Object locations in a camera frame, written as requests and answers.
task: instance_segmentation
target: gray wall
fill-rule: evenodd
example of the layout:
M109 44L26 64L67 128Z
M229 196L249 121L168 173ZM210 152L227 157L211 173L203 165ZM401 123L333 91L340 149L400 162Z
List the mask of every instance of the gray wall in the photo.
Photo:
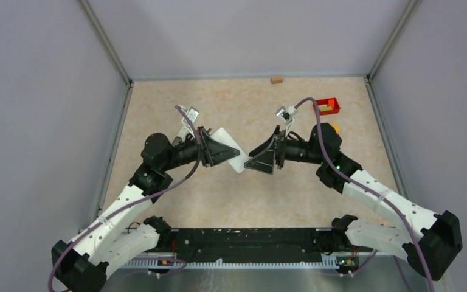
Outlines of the gray wall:
M0 291L89 223L125 90L76 1L0 1Z
M467 1L423 1L375 81L411 197L459 216L467 291Z
M368 73L408 0L91 0L133 79Z

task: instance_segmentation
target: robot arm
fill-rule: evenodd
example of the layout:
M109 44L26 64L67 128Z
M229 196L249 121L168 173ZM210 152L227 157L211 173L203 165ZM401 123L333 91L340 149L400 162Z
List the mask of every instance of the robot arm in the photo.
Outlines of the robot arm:
M286 122L287 130L294 121L292 118L294 113L296 111L287 111L284 108L277 112L284 122L291 121L291 123ZM353 246L366 246L397 256L407 261L416 272L425 276L411 237L402 219L384 202L387 199L401 211L412 227L414 236L420 239L419 246L426 258L432 279L439 280L462 249L458 218L448 211L439 215L420 207L378 182L360 164L340 151L341 138L330 124L322 123L320 127L325 150L336 168L350 179L377 191L381 196L378 198L353 182L347 181L326 163L320 149L316 127L313 126L309 141L305 141L299 136L291 138L286 130L280 131L280 127L277 126L266 142L249 153L252 158L244 164L244 167L273 174L274 166L277 165L280 169L286 160L319 164L316 175L322 183L362 202L394 225L394 227L382 226L345 215L333 221L333 230L339 233L342 240L348 241Z
M162 133L152 134L146 139L141 153L142 164L122 193L87 230L96 225L98 227L79 241L62 259L55 273L58 280L74 292L100 291L106 279L115 270L141 252L157 246L157 226L142 224L126 235L123 231L158 198L142 201L113 217L111 215L132 202L169 187L173 179L166 173L167 170L197 161L200 157L204 166L213 167L240 154L236 148L212 139L203 127L198 127L197 133L198 137L187 136L184 141L174 146ZM194 139L200 139L200 143L196 143ZM79 235L69 243L60 240L54 245L51 250L53 264L77 238Z

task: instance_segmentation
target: small wooden block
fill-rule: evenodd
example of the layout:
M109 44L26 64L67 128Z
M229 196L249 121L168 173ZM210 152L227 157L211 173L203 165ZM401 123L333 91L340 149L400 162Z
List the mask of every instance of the small wooden block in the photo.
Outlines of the small wooden block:
M271 84L278 84L283 82L283 76L273 76L271 77Z

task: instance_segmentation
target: red box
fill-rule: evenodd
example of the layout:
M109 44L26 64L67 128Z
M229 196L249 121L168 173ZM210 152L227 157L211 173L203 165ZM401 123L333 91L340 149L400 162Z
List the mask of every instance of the red box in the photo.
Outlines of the red box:
M332 105L332 110L331 111L320 111L320 114L322 116L327 115L327 114L337 114L341 107L339 107L339 103L337 102L337 98L331 97L329 99L317 99L316 103L318 106L329 106Z

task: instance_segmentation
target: table surface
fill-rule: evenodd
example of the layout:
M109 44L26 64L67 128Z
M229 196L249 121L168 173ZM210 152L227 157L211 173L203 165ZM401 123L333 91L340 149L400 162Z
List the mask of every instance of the table surface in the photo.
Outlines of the table surface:
M175 105L200 112L196 126L223 127L248 153L270 137L281 124L275 112L304 97L336 97L341 111L322 117L339 126L341 150L376 179L396 190L386 151L362 77L285 78L272 85L268 78L135 82L106 194L107 208L142 162L145 139L164 133L169 140L181 128ZM316 123L312 104L302 105L292 130L308 139ZM170 170L179 181L191 169ZM238 174L224 163L200 166L182 186L162 195L139 218L156 215L174 228L285 228L330 227L335 217L356 215L387 223L361 203L325 187L316 176L317 165L286 162L265 175L253 170Z

